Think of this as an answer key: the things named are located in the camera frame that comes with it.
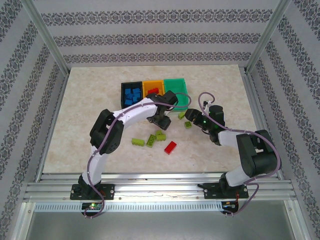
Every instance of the orange bin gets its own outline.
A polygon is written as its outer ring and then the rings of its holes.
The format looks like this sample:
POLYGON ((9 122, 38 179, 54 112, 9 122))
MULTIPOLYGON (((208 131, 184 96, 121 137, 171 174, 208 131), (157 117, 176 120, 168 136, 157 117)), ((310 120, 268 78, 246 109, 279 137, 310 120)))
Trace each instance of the orange bin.
POLYGON ((165 84, 163 80, 143 81, 143 97, 145 98, 148 95, 148 91, 155 88, 159 89, 159 95, 165 94, 165 84))

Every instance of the red lego brick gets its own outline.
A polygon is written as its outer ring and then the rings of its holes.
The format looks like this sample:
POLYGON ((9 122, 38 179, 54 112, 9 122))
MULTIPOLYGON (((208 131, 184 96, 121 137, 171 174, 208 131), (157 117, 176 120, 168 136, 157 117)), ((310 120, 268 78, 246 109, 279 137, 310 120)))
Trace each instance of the red lego brick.
POLYGON ((159 89, 156 87, 156 88, 154 88, 154 89, 150 89, 149 91, 148 91, 148 94, 158 94, 159 93, 159 89))
POLYGON ((174 141, 171 141, 171 142, 169 143, 169 145, 166 146, 166 148, 165 148, 164 151, 165 151, 167 154, 170 154, 170 153, 176 148, 176 146, 177 146, 177 144, 176 144, 174 141))

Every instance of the wall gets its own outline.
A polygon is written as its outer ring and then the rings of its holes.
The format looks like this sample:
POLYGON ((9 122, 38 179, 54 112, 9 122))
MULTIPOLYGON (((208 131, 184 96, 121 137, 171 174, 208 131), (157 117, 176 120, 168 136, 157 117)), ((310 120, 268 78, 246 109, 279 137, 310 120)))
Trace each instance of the wall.
POLYGON ((35 180, 65 78, 18 0, 0 2, 0 240, 35 180))
POLYGON ((320 239, 319 3, 290 3, 251 73, 312 239, 320 239))
POLYGON ((35 4, 72 67, 244 67, 278 2, 37 0, 35 4))

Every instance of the gray floor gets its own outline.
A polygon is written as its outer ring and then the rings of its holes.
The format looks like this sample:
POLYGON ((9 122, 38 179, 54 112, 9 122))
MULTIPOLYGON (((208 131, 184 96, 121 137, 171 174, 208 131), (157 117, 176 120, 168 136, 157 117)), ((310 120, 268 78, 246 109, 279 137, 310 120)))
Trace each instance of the gray floor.
POLYGON ((241 214, 220 212, 34 213, 28 240, 290 240, 282 201, 254 201, 241 214))

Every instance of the table surface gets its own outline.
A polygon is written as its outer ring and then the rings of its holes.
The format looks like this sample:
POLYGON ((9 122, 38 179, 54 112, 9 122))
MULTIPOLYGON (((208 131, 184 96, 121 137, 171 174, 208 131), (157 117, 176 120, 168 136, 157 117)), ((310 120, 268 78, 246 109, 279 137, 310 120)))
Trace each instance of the table surface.
MULTIPOLYGON (((192 97, 189 108, 200 109, 198 95, 215 96, 229 128, 256 130, 241 74, 237 65, 74 67, 68 79, 58 119, 45 160, 44 173, 81 173, 90 156, 89 132, 104 109, 121 109, 121 83, 184 78, 192 97)), ((195 125, 185 129, 178 113, 168 114, 171 125, 166 141, 153 148, 131 144, 132 138, 147 142, 159 128, 147 120, 127 128, 118 149, 108 158, 106 173, 225 172, 240 165, 239 152, 216 146, 195 125), (168 155, 166 146, 177 147, 168 155)))

